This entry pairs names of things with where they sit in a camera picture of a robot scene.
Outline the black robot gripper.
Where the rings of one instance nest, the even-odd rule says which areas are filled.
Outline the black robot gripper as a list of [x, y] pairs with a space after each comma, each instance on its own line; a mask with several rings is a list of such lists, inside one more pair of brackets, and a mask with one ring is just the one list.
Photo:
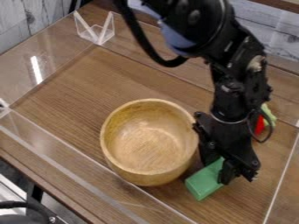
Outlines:
[[260, 161], [252, 147], [252, 138], [244, 122], [224, 123], [212, 115], [193, 113], [192, 128], [199, 135], [200, 161], [204, 166], [223, 158], [219, 182], [227, 185], [243, 176], [248, 182], [257, 177]]

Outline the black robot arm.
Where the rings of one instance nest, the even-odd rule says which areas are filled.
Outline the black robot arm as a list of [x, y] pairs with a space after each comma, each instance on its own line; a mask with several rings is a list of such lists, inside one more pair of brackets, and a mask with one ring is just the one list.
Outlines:
[[257, 140], [261, 105], [269, 101], [267, 54], [252, 32], [235, 18], [229, 0], [141, 0], [160, 20], [163, 36], [177, 55], [201, 57], [209, 64], [213, 99], [209, 113], [195, 114], [200, 159], [211, 165], [224, 159], [216, 181], [239, 176], [252, 180], [260, 162], [252, 148]]

